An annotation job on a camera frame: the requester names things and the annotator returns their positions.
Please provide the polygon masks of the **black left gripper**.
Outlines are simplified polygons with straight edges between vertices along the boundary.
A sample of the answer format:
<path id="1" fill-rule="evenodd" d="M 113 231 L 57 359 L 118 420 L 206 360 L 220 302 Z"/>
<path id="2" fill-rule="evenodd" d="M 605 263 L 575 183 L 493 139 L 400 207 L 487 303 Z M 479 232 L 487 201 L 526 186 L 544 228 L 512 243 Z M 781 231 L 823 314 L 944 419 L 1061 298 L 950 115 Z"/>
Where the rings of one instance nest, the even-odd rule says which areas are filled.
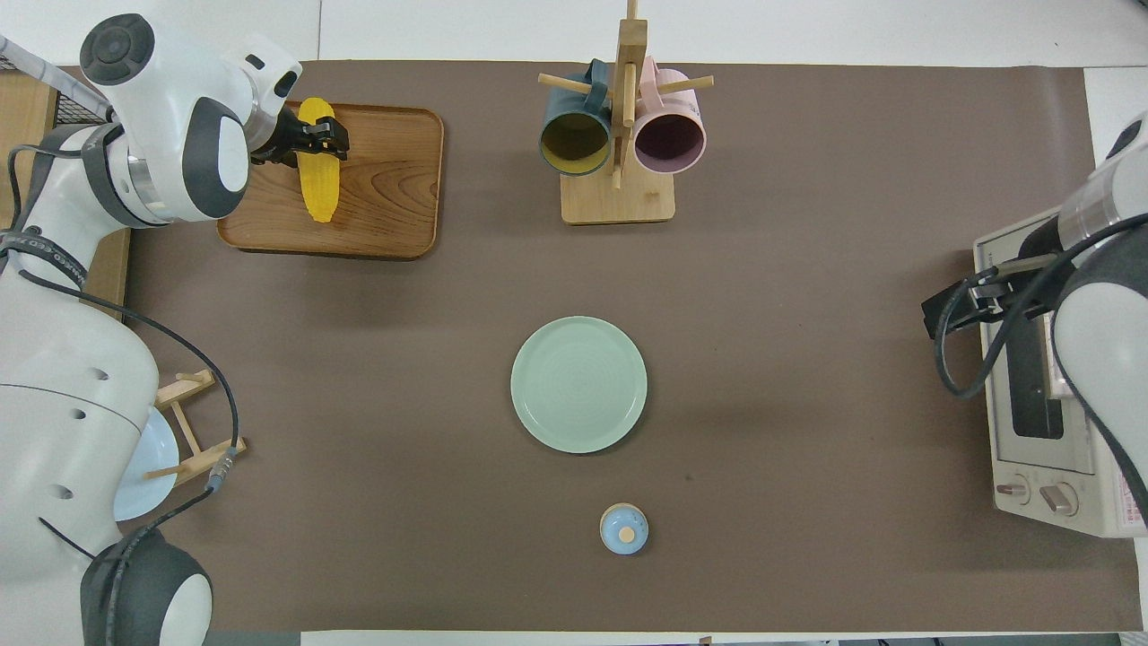
<path id="1" fill-rule="evenodd" d="M 327 155 L 346 161 L 349 150 L 340 146 L 349 143 L 348 131 L 333 116 L 320 116 L 315 124 L 307 124 L 290 107 L 284 106 L 276 115 L 274 130 L 266 142 L 251 151 L 251 163 L 298 168 L 301 155 Z"/>

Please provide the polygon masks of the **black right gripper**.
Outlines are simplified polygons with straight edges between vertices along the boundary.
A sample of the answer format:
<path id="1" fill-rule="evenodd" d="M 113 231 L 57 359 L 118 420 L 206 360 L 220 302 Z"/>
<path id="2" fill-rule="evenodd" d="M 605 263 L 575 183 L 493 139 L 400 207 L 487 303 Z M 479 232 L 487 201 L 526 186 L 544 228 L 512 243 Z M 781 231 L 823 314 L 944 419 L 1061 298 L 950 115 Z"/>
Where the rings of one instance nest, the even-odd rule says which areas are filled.
<path id="1" fill-rule="evenodd" d="M 996 322 L 1014 310 L 1026 319 L 1050 312 L 1065 287 L 1066 268 L 1052 273 L 1029 298 L 1022 294 L 1052 267 L 1063 250 L 1056 215 L 1037 215 L 983 238 L 982 266 L 996 266 L 996 274 L 988 279 L 961 279 L 923 301 L 922 320 L 929 338 L 936 338 L 943 320 L 944 334 L 948 335 L 974 324 Z M 988 297 L 979 297 L 976 290 L 987 282 Z"/>

